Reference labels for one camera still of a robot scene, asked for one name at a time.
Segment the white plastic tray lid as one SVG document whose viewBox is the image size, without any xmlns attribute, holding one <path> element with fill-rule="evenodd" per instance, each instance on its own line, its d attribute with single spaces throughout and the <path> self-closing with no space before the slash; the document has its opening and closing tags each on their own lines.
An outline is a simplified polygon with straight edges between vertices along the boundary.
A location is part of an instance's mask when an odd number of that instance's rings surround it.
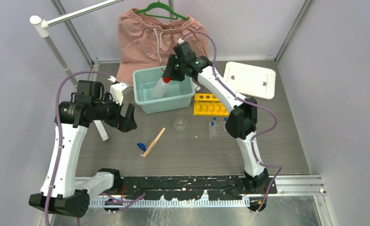
<svg viewBox="0 0 370 226">
<path fill-rule="evenodd" d="M 267 100 L 275 96 L 276 72 L 273 69 L 228 62 L 224 79 L 233 89 L 244 95 Z"/>
</svg>

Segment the blue cap test tube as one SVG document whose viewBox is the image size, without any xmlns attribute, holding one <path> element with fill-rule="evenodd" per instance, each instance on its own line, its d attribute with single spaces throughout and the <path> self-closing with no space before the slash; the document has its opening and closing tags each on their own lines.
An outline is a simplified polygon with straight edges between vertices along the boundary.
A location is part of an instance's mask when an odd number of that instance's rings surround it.
<svg viewBox="0 0 370 226">
<path fill-rule="evenodd" d="M 144 143 L 137 143 L 137 146 L 143 152 L 145 152 L 147 150 L 147 146 Z"/>
</svg>

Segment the white red wash bottle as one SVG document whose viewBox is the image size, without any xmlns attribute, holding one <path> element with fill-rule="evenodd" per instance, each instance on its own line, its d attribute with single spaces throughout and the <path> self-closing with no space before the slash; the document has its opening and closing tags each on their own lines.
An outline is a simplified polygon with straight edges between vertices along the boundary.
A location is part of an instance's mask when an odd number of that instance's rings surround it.
<svg viewBox="0 0 370 226">
<path fill-rule="evenodd" d="M 157 81 L 157 83 L 156 83 L 156 85 L 153 89 L 153 98 L 154 99 L 160 99 L 160 98 L 163 98 L 165 96 L 166 92 L 169 89 L 170 81 L 171 81 L 171 78 L 169 78 L 169 77 L 160 78 Z"/>
</svg>

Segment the wooden test tube clamp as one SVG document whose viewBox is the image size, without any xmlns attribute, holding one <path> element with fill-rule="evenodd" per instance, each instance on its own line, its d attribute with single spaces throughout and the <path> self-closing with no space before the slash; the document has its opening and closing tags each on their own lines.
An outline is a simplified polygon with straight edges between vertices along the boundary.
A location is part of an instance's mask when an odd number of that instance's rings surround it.
<svg viewBox="0 0 370 226">
<path fill-rule="evenodd" d="M 165 130 L 166 130 L 165 127 L 163 127 L 161 129 L 161 131 L 159 132 L 159 134 L 155 137 L 155 139 L 148 146 L 147 150 L 144 152 L 144 154 L 142 155 L 142 157 L 145 158 L 151 152 L 151 150 L 154 148 L 154 146 L 156 145 L 156 143 L 158 142 L 158 140 L 160 139 L 160 137 L 162 136 L 162 134 L 165 132 Z"/>
</svg>

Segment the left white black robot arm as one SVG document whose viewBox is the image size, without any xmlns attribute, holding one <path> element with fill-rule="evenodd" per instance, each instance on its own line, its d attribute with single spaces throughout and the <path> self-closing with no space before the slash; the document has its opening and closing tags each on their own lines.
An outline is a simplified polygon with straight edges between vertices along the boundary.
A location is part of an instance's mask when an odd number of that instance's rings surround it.
<svg viewBox="0 0 370 226">
<path fill-rule="evenodd" d="M 49 214 L 81 218 L 90 201 L 102 192 L 118 194 L 122 190 L 117 169 L 102 168 L 79 185 L 75 185 L 75 173 L 81 145 L 92 122 L 104 121 L 121 132 L 137 128 L 133 104 L 121 115 L 124 94 L 129 90 L 126 83 L 116 82 L 105 91 L 100 82 L 81 80 L 70 101 L 58 105 L 55 122 L 61 124 L 56 126 L 51 163 L 40 192 L 30 195 L 30 206 Z"/>
</svg>

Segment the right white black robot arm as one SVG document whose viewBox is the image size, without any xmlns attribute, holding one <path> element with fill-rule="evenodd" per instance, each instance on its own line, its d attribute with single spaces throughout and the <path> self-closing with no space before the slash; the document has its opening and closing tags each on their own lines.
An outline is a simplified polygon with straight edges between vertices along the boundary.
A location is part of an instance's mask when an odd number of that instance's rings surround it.
<svg viewBox="0 0 370 226">
<path fill-rule="evenodd" d="M 186 77 L 195 79 L 206 87 L 229 112 L 225 123 L 228 134 L 235 138 L 244 161 L 244 174 L 248 190 L 259 193 L 269 180 L 268 170 L 261 161 L 257 141 L 257 107 L 254 98 L 231 89 L 218 74 L 213 63 L 206 56 L 197 57 L 188 42 L 173 47 L 163 77 L 183 81 Z"/>
</svg>

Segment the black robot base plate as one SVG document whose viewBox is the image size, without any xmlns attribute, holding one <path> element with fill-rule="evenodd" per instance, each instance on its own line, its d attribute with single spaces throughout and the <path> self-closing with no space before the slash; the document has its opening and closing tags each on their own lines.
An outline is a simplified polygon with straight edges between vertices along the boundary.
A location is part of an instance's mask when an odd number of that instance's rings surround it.
<svg viewBox="0 0 370 226">
<path fill-rule="evenodd" d="M 111 188 L 105 193 L 124 195 L 133 200 L 145 194 L 144 200 L 155 201 L 164 198 L 167 201 L 200 200 L 204 194 L 209 201 L 240 200 L 247 195 L 277 193 L 274 181 L 269 178 L 265 184 L 255 188 L 245 176 L 138 176 L 123 177 L 121 186 Z"/>
</svg>

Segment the small clear glass beaker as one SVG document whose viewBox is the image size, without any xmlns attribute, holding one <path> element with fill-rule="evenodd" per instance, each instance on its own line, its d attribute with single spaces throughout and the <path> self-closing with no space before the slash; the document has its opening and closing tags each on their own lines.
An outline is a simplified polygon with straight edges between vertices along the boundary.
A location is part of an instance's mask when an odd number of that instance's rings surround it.
<svg viewBox="0 0 370 226">
<path fill-rule="evenodd" d="M 184 118 L 177 118 L 174 121 L 174 127 L 177 132 L 184 132 L 186 129 L 186 119 Z"/>
</svg>

